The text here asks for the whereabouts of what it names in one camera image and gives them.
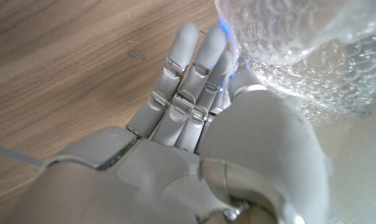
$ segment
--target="bubble wrap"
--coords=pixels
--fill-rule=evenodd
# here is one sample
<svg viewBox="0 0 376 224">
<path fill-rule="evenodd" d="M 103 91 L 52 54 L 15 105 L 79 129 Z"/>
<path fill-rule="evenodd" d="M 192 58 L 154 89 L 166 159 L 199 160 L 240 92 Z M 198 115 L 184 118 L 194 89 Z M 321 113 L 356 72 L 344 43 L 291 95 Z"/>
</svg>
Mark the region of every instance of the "bubble wrap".
<svg viewBox="0 0 376 224">
<path fill-rule="evenodd" d="M 265 85 L 304 99 L 315 125 L 370 114 L 376 97 L 376 0 L 216 0 L 234 58 Z"/>
</svg>

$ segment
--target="robot finger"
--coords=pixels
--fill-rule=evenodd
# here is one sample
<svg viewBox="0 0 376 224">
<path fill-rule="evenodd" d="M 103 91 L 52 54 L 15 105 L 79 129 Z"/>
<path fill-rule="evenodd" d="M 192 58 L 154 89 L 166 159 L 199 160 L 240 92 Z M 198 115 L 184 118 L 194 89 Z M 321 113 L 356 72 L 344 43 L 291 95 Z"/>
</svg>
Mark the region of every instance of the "robot finger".
<svg viewBox="0 0 376 224">
<path fill-rule="evenodd" d="M 232 54 L 225 50 L 219 58 L 214 70 L 210 73 L 198 100 L 186 121 L 175 146 L 193 152 L 201 136 L 204 123 L 209 118 L 211 105 L 217 95 L 220 95 L 222 81 L 232 68 Z"/>
<path fill-rule="evenodd" d="M 150 137 L 180 86 L 198 39 L 199 30 L 194 24 L 187 23 L 181 27 L 166 58 L 155 91 L 128 122 L 128 130 L 144 138 Z"/>
<path fill-rule="evenodd" d="M 152 140 L 165 146 L 174 146 L 209 74 L 221 57 L 228 43 L 228 34 L 221 25 L 210 29 L 187 77 L 170 102 Z"/>
</svg>

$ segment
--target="metal joint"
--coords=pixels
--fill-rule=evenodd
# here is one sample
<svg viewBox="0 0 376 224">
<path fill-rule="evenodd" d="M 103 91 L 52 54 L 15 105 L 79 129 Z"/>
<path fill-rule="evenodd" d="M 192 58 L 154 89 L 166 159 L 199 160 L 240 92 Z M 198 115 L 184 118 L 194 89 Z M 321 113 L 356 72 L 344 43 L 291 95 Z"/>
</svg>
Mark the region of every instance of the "metal joint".
<svg viewBox="0 0 376 224">
<path fill-rule="evenodd" d="M 185 68 L 180 67 L 177 63 L 173 62 L 169 58 L 165 59 L 164 67 L 176 77 L 182 77 L 183 72 L 185 71 Z"/>
<path fill-rule="evenodd" d="M 196 64 L 196 62 L 193 62 L 193 68 L 199 72 L 200 75 L 209 75 L 211 73 L 210 70 L 208 70 L 207 68 L 205 68 L 204 66 L 202 65 L 198 65 Z"/>
<path fill-rule="evenodd" d="M 190 115 L 192 116 L 193 119 L 195 119 L 197 121 L 205 122 L 208 119 L 207 112 L 200 110 L 196 106 L 193 107 L 193 109 L 190 112 Z"/>
<path fill-rule="evenodd" d="M 160 93 L 157 91 L 152 91 L 150 95 L 157 103 L 160 103 L 162 106 L 168 106 L 170 102 L 164 98 Z"/>
<path fill-rule="evenodd" d="M 210 88 L 212 91 L 218 91 L 218 90 L 221 89 L 221 85 L 216 85 L 216 84 L 213 84 L 213 83 L 211 83 L 209 81 L 206 82 L 206 86 L 208 88 Z"/>
<path fill-rule="evenodd" d="M 212 113 L 212 112 L 208 113 L 206 122 L 211 124 L 211 122 L 213 122 L 215 116 L 217 116 L 217 115 Z"/>
<path fill-rule="evenodd" d="M 188 115 L 191 113 L 194 104 L 186 99 L 183 95 L 177 93 L 174 95 L 171 104 L 175 106 L 176 110 L 183 115 Z"/>
</svg>

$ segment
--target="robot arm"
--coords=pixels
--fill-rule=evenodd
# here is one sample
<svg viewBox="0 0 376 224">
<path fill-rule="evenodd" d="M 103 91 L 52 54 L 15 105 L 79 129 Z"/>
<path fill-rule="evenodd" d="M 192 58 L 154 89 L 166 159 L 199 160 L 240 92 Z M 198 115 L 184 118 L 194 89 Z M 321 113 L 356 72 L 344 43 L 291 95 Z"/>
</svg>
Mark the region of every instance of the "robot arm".
<svg viewBox="0 0 376 224">
<path fill-rule="evenodd" d="M 127 130 L 49 160 L 6 223 L 324 223 L 326 158 L 291 102 L 239 67 L 222 111 L 226 30 L 208 32 L 183 80 L 199 34 L 184 25 Z"/>
</svg>

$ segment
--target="wood grain surface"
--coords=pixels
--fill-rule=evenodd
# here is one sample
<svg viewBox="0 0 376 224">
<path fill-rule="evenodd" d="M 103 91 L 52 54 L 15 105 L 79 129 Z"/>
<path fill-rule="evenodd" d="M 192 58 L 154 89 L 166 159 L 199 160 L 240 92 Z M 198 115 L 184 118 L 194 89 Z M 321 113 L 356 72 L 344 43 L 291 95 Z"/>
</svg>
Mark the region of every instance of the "wood grain surface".
<svg viewBox="0 0 376 224">
<path fill-rule="evenodd" d="M 186 22 L 218 23 L 213 1 L 0 0 L 0 146 L 46 160 L 124 126 Z M 0 156 L 0 221 L 35 171 Z"/>
</svg>

